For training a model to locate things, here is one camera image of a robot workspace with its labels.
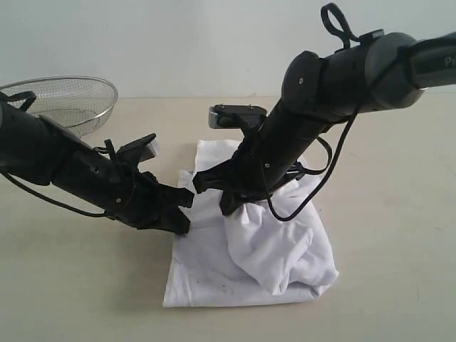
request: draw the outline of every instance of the basket rim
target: basket rim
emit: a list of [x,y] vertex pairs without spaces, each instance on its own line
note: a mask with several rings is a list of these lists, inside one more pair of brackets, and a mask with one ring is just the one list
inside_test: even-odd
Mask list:
[[107,84],[114,90],[114,103],[116,103],[119,98],[119,93],[118,93],[118,90],[115,87],[115,85],[113,85],[110,81],[108,81],[104,78],[92,77],[92,76],[67,75],[67,76],[50,76],[50,77],[32,78],[30,80],[13,82],[13,83],[9,83],[6,85],[0,85],[0,90],[11,88],[11,87],[16,87],[16,86],[22,86],[22,85],[28,84],[28,83],[37,83],[37,82],[42,82],[42,81],[58,81],[58,80],[68,80],[68,79],[69,80],[91,80],[91,81],[98,81],[98,82]]
[[103,112],[99,113],[98,115],[96,115],[93,118],[86,119],[80,123],[76,123],[74,125],[67,126],[66,128],[78,127],[80,125],[89,123],[90,121],[93,121],[95,119],[101,118],[103,115],[105,115],[106,113],[109,113],[111,110],[113,110],[114,105],[117,103],[117,101],[119,99],[119,92],[118,92],[117,88],[115,87],[115,85],[113,85],[110,81],[105,80],[104,78],[92,77],[92,76],[67,75],[67,76],[50,76],[50,77],[32,78],[30,80],[9,83],[6,85],[0,85],[0,90],[12,88],[12,87],[16,87],[16,86],[22,86],[24,84],[29,84],[29,83],[37,83],[37,82],[42,82],[42,81],[68,80],[68,79],[70,79],[70,80],[91,80],[91,81],[98,81],[98,82],[104,83],[113,89],[114,96],[113,96],[113,104],[110,105],[108,108],[106,108]]

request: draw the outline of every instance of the black cable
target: black cable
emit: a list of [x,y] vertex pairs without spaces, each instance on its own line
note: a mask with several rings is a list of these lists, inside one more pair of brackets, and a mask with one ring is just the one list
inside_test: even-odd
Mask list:
[[326,162],[326,166],[320,170],[311,170],[311,169],[307,169],[307,168],[303,167],[302,169],[306,173],[306,175],[312,175],[312,176],[321,175],[323,172],[326,171],[326,169],[328,169],[329,165],[331,164],[331,161],[333,160],[333,149],[331,148],[331,145],[329,145],[329,143],[326,140],[324,140],[322,137],[317,137],[316,140],[326,150],[326,153],[328,154],[328,161]]
[[269,209],[271,210],[271,213],[273,216],[278,219],[279,221],[282,222],[288,222],[294,219],[296,216],[299,215],[299,213],[302,211],[302,209],[314,198],[316,194],[323,188],[323,186],[328,182],[329,177],[334,171],[334,168],[336,167],[337,160],[339,156],[341,155],[342,152],[342,147],[343,143],[345,142],[345,139],[347,138],[348,132],[350,131],[351,126],[355,122],[356,116],[358,115],[359,111],[363,107],[364,103],[368,99],[368,96],[371,94],[372,90],[385,78],[385,76],[392,71],[392,69],[399,63],[400,57],[396,57],[390,64],[388,64],[379,74],[378,76],[374,79],[374,81],[368,86],[368,89],[366,90],[366,93],[364,96],[361,98],[361,100],[358,102],[358,104],[355,106],[355,109],[353,110],[353,113],[350,115],[350,118],[347,121],[347,124],[345,128],[342,131],[342,134],[339,138],[339,141],[337,143],[336,151],[334,153],[333,160],[331,164],[329,165],[328,172],[324,175],[323,179],[319,182],[319,184],[315,187],[315,189],[312,190],[312,192],[307,196],[307,198],[299,205],[299,207],[292,212],[288,217],[281,217],[279,214],[277,214],[276,210],[274,209],[274,206],[271,201],[271,195],[269,194],[269,190],[267,188],[267,183],[266,183],[266,178],[264,176],[264,169],[263,169],[263,163],[260,160],[260,170],[261,170],[261,178],[263,179],[263,184],[264,184],[264,189],[265,189],[265,196],[266,200],[268,202]]
[[68,204],[65,204],[65,203],[62,203],[62,202],[59,202],[59,201],[56,201],[52,198],[49,198],[43,194],[40,194],[39,192],[31,189],[30,187],[27,187],[25,184],[19,182],[18,180],[16,180],[15,178],[13,178],[9,173],[7,172],[4,172],[4,171],[0,171],[0,173],[7,179],[9,180],[11,183],[13,183],[14,185],[16,185],[17,187],[20,187],[23,191],[25,192],[28,192],[30,195],[33,195],[37,198],[39,198],[40,200],[43,200],[47,203],[51,203],[51,204],[54,204],[56,205],[57,207],[60,207],[60,208],[64,208],[64,209],[67,209],[67,210],[70,210],[71,212],[75,212],[76,214],[81,214],[83,216],[88,216],[88,217],[107,217],[109,216],[110,214],[107,213],[107,212],[104,212],[104,213],[100,213],[100,214],[95,214],[95,213],[92,213],[92,212],[85,212],[83,210],[80,210],[78,208],[75,208],[75,207],[72,207]]

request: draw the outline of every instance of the wire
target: wire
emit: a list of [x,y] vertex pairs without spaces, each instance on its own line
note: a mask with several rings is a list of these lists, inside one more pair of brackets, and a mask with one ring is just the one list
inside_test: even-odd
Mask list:
[[348,132],[351,129],[351,126],[355,122],[356,116],[358,115],[359,111],[363,107],[364,103],[366,102],[369,94],[372,92],[373,89],[385,78],[386,75],[388,75],[389,72],[392,71],[392,69],[399,63],[400,58],[397,56],[392,62],[390,62],[377,76],[377,78],[374,79],[374,81],[368,86],[368,89],[366,91],[366,94],[361,98],[361,100],[358,102],[358,104],[355,106],[353,109],[353,113],[350,115],[350,118],[348,119],[345,128],[342,131],[342,134],[339,138],[339,141],[337,143],[336,151],[334,152],[333,160],[331,161],[331,164],[329,165],[328,172],[324,175],[323,179],[319,182],[319,184],[315,187],[315,189],[312,190],[312,192],[306,197],[306,199],[299,205],[299,207],[292,212],[288,217],[282,217],[279,214],[277,214],[276,210],[274,209],[274,206],[272,204],[271,200],[271,195],[269,194],[268,188],[267,188],[267,183],[266,183],[266,178],[264,176],[264,169],[263,169],[263,163],[260,160],[260,170],[261,170],[261,178],[263,179],[263,184],[264,184],[264,189],[265,189],[265,196],[266,200],[268,202],[269,209],[271,210],[271,213],[273,216],[278,219],[279,221],[282,222],[288,222],[294,219],[296,216],[299,215],[299,213],[302,211],[302,209],[314,198],[316,194],[323,188],[323,186],[328,182],[329,177],[334,171],[334,168],[336,167],[337,160],[339,156],[341,155],[342,152],[342,147],[345,142],[345,139],[347,138]]
[[67,209],[67,210],[70,210],[71,212],[75,212],[76,214],[81,214],[81,215],[87,216],[87,217],[107,217],[107,216],[110,216],[110,214],[108,212],[104,212],[102,214],[101,213],[100,214],[96,214],[96,213],[92,213],[92,212],[85,212],[85,211],[83,211],[81,209],[72,207],[72,206],[70,206],[68,204],[56,201],[56,200],[54,200],[52,198],[49,198],[49,197],[47,197],[47,196],[45,196],[43,194],[40,194],[39,192],[31,189],[30,187],[27,187],[25,184],[19,182],[17,179],[12,177],[9,173],[4,172],[4,171],[0,171],[0,173],[7,180],[9,180],[11,183],[16,185],[17,187],[20,187],[23,191],[28,192],[30,195],[33,195],[33,196],[39,198],[40,200],[46,201],[47,203],[54,204],[57,207]]

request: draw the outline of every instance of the strap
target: strap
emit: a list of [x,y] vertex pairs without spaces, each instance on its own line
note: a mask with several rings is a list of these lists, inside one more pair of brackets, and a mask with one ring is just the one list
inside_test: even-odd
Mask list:
[[3,102],[16,102],[16,101],[23,101],[25,100],[24,103],[22,103],[20,109],[23,110],[24,112],[27,111],[30,106],[35,102],[36,100],[36,95],[33,91],[23,91],[21,93],[17,93],[11,96],[7,96],[7,94],[2,93],[0,91],[0,101]]
[[[336,18],[342,30],[336,28],[333,25],[329,18],[330,13]],[[345,19],[345,16],[343,15],[342,11],[337,7],[337,5],[331,2],[321,7],[320,15],[326,30],[333,36],[339,37],[342,40],[344,50],[350,48],[350,41],[359,41],[359,38],[355,36],[351,31],[347,19]]]

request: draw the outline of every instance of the white towel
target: white towel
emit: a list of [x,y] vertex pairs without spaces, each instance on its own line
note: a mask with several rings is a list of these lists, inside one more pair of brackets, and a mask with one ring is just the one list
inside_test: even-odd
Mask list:
[[[229,159],[239,142],[199,141],[195,172]],[[193,174],[181,171],[179,186],[195,191]],[[318,184],[305,176],[272,197],[279,214],[292,212]],[[248,306],[317,299],[338,276],[331,245],[309,203],[290,222],[277,221],[266,201],[244,204],[223,217],[222,192],[196,195],[190,232],[174,238],[163,306]]]

